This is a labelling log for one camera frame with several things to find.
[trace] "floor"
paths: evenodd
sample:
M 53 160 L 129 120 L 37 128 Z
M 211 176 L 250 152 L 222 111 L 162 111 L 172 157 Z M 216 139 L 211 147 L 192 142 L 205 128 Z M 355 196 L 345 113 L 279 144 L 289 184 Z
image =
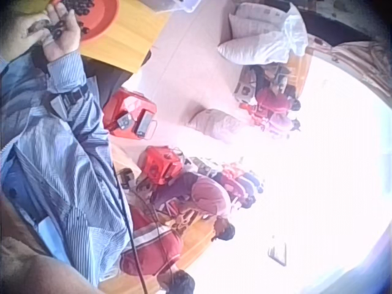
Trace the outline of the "floor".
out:
M 149 63 L 125 85 L 157 104 L 159 123 L 150 140 L 112 138 L 125 157 L 137 160 L 148 145 L 177 146 L 189 156 L 240 156 L 185 126 L 200 107 L 246 116 L 232 95 L 241 67 L 216 50 L 229 37 L 233 8 L 209 0 L 193 14 L 173 14 Z M 301 96 L 303 131 L 291 145 L 257 146 L 251 159 L 268 170 L 268 193 L 234 220 L 235 240 L 217 241 L 187 269 L 196 294 L 319 293 L 313 286 L 325 274 L 356 265 L 384 231 L 392 209 L 390 110 L 346 73 L 321 60 L 311 66 Z M 266 255 L 276 232 L 288 243 L 286 268 Z
M 233 156 L 223 143 L 185 125 L 203 107 L 247 118 L 233 98 L 242 67 L 216 50 L 230 38 L 228 14 L 234 9 L 231 1 L 209 0 L 192 14 L 175 12 L 151 49 L 151 59 L 124 85 L 143 93 L 158 109 L 156 131 L 147 134 L 150 140 L 111 139 L 133 160 L 148 145 L 179 147 L 188 156 Z

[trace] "blue striped shirt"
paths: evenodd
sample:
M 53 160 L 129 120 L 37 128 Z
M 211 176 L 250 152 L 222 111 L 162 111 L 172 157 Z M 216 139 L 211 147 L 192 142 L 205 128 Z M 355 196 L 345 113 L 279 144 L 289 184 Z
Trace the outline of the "blue striped shirt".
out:
M 7 164 L 16 160 L 31 203 L 52 219 L 71 264 L 97 286 L 129 242 L 108 132 L 98 96 L 90 90 L 67 109 L 65 120 L 50 107 L 54 94 L 86 83 L 79 52 L 50 63 L 48 71 L 36 69 L 30 54 L 10 64 L 0 60 L 1 184 Z M 11 201 L 36 225 L 26 213 L 31 209 Z

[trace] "red toolbox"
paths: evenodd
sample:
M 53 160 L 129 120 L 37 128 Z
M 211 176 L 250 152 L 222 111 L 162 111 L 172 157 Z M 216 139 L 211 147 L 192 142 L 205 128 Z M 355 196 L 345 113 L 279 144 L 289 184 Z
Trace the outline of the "red toolbox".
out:
M 181 173 L 183 162 L 168 146 L 149 146 L 139 158 L 139 167 L 153 184 L 163 185 Z
M 153 123 L 157 126 L 156 112 L 156 104 L 143 94 L 121 88 L 104 107 L 104 128 L 116 137 L 141 140 Z

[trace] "orange plate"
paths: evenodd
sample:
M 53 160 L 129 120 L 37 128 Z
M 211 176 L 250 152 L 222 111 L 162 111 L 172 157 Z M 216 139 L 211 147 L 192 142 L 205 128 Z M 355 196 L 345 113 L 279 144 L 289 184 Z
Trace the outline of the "orange plate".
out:
M 53 0 L 52 4 L 57 4 L 61 0 Z M 78 21 L 83 22 L 83 26 L 89 28 L 88 34 L 85 34 L 81 41 L 87 42 L 98 38 L 109 26 L 116 20 L 119 0 L 94 0 L 95 6 L 90 8 L 88 15 L 76 15 Z

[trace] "wire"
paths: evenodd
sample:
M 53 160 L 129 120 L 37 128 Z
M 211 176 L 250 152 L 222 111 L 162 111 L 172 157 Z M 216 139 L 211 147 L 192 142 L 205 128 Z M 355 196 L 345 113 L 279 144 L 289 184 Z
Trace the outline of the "wire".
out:
M 113 165 L 113 170 L 114 170 L 114 172 L 115 172 L 116 181 L 117 181 L 117 186 L 118 186 L 119 189 L 121 190 L 121 191 L 120 191 L 120 194 L 121 194 L 122 210 L 123 210 L 123 213 L 124 213 L 124 218 L 125 218 L 125 220 L 126 220 L 126 222 L 127 222 L 127 228 L 128 228 L 128 232 L 129 232 L 129 234 L 130 234 L 131 245 L 132 245 L 132 248 L 133 248 L 132 252 L 134 253 L 134 258 L 135 258 L 135 261 L 136 261 L 136 266 L 137 266 L 137 270 L 138 270 L 140 282 L 141 282 L 141 284 L 142 284 L 142 286 L 143 286 L 143 291 L 145 291 L 145 294 L 148 294 L 147 289 L 145 288 L 145 281 L 144 281 L 143 275 L 142 275 L 141 270 L 140 270 L 140 262 L 139 262 L 139 260 L 138 260 L 137 254 L 135 254 L 136 251 L 137 251 L 137 249 L 136 249 L 136 247 L 134 246 L 134 243 L 133 243 L 133 237 L 132 237 L 132 234 L 131 234 L 131 232 L 130 232 L 129 221 L 128 221 L 128 217 L 127 217 L 126 211 L 125 211 L 123 190 L 120 188 L 121 185 L 119 184 L 118 177 L 117 177 L 117 173 L 116 173 L 116 170 L 115 170 L 115 168 L 114 168 L 114 165 Z M 162 252 L 162 255 L 165 257 L 166 264 L 168 265 L 168 264 L 169 264 L 168 254 L 167 254 L 167 252 L 166 252 L 166 250 L 165 250 L 164 242 L 162 241 L 162 236 L 161 236 L 160 231 L 159 231 L 159 226 L 158 226 L 158 224 L 159 224 L 160 222 L 159 222 L 159 219 L 158 219 L 158 215 L 157 215 L 155 209 L 151 209 L 151 208 L 148 206 L 148 204 L 146 203 L 146 200 L 144 200 L 142 196 L 140 196 L 136 191 L 132 191 L 132 193 L 135 194 L 135 195 L 143 202 L 143 204 L 147 207 L 147 209 L 149 210 L 149 213 L 150 213 L 150 215 L 151 215 L 151 217 L 152 217 L 152 219 L 153 219 L 153 221 L 154 221 L 154 223 L 155 223 L 155 226 L 156 226 L 156 230 L 157 230 L 157 234 L 158 234 L 158 238 L 159 238 L 160 250 L 161 250 L 161 252 Z M 169 267 L 169 271 L 170 271 L 170 279 L 171 279 L 171 282 L 173 283 L 173 271 L 172 271 L 172 268 L 171 268 L 171 267 Z
M 162 251 L 163 256 L 166 257 L 166 264 L 168 265 L 169 264 L 169 259 L 167 257 L 168 254 L 167 254 L 167 252 L 165 250 L 164 242 L 162 241 L 162 236 L 160 235 L 160 232 L 159 232 L 158 223 L 160 223 L 160 222 L 159 222 L 159 219 L 158 219 L 158 215 L 157 215 L 155 209 L 151 209 L 148 206 L 148 204 L 146 203 L 146 200 L 144 200 L 143 197 L 141 197 L 139 194 L 137 194 L 136 191 L 135 192 L 132 191 L 132 193 L 134 193 L 143 202 L 143 204 L 147 207 L 147 209 L 149 210 L 149 213 L 151 214 L 151 217 L 153 217 L 153 215 L 154 215 L 155 218 L 153 218 L 153 221 L 155 222 L 155 226 L 156 226 L 157 232 L 158 232 L 158 238 L 159 238 L 159 243 L 160 243 L 160 250 Z M 171 279 L 171 282 L 173 283 L 172 267 L 169 267 L 169 271 L 170 271 L 170 279 Z
M 141 273 L 140 261 L 139 261 L 138 255 L 137 255 L 137 250 L 136 250 L 136 247 L 135 247 L 135 242 L 134 242 L 134 237 L 132 235 L 132 230 L 130 229 L 129 220 L 128 220 L 128 216 L 127 216 L 127 211 L 125 209 L 123 190 L 121 189 L 121 185 L 120 185 L 120 183 L 118 181 L 117 172 L 116 172 L 114 164 L 113 164 L 113 172 L 115 174 L 115 178 L 116 178 L 116 182 L 117 182 L 117 188 L 118 188 L 120 201 L 121 201 L 121 206 L 122 206 L 122 213 L 124 214 L 124 221 L 125 221 L 125 224 L 126 224 L 127 229 L 128 229 L 128 234 L 129 234 L 129 238 L 130 238 L 130 244 L 132 245 L 132 248 L 133 248 L 132 252 L 134 254 L 134 259 L 135 259 L 135 263 L 136 263 L 137 273 L 139 275 L 140 283 L 141 283 L 141 286 L 143 287 L 144 294 L 148 294 L 147 287 L 146 287 L 146 282 L 145 282 L 145 279 L 143 277 L 143 274 Z

